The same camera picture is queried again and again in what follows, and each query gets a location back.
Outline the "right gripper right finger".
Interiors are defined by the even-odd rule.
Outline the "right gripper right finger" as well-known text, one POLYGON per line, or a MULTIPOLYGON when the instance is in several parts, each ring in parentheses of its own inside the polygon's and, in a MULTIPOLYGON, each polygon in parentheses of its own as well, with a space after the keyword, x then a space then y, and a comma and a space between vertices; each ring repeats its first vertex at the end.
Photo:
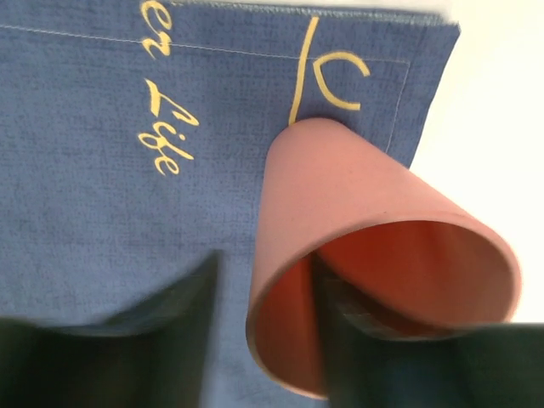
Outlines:
POLYGON ((331 407, 541 407, 543 326, 494 324, 402 337, 312 255, 317 338, 331 407))

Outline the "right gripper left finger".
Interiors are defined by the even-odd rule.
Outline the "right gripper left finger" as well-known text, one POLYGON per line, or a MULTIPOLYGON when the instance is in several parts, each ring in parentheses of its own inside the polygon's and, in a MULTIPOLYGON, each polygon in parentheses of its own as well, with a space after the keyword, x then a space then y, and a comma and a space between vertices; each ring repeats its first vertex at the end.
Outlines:
POLYGON ((107 320, 1 320, 3 407, 197 407, 219 253, 107 320))

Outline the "pink plastic cup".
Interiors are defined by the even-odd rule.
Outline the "pink plastic cup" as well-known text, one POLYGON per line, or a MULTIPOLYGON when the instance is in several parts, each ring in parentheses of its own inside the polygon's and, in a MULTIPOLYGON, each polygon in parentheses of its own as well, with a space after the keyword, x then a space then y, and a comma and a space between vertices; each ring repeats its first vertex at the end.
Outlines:
POLYGON ((284 388, 324 399, 312 252, 403 335, 504 322, 521 273, 493 229, 339 122, 283 130, 264 168, 246 339, 284 388))

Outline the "blue cloth placemat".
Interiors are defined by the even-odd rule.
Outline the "blue cloth placemat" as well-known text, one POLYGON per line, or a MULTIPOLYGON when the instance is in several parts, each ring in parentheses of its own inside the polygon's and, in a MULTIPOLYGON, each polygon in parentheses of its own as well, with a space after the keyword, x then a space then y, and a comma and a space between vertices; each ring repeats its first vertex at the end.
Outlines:
POLYGON ((410 165, 459 34, 385 8, 2 2, 2 314, 87 323, 222 249, 205 406, 316 407, 246 343, 266 153, 324 116, 410 165))

